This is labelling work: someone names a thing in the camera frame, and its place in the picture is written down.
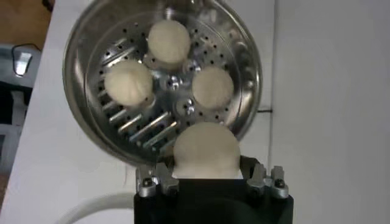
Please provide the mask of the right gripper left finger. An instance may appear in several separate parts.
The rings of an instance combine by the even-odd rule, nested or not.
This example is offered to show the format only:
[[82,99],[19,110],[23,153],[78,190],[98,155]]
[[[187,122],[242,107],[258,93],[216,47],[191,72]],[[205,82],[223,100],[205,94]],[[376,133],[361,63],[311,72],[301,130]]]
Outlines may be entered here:
[[165,163],[141,165],[136,169],[136,191],[140,197],[154,197],[157,194],[176,197],[179,180],[172,177]]

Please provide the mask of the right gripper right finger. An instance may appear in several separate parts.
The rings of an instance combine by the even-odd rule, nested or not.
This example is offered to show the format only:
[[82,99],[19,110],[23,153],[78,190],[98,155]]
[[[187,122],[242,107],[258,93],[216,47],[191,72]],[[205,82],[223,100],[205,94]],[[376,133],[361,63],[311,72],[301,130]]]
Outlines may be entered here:
[[289,187],[285,182],[285,171],[282,166],[274,166],[271,174],[256,158],[242,156],[240,158],[240,170],[250,190],[255,191],[261,197],[269,189],[270,195],[278,200],[289,197]]

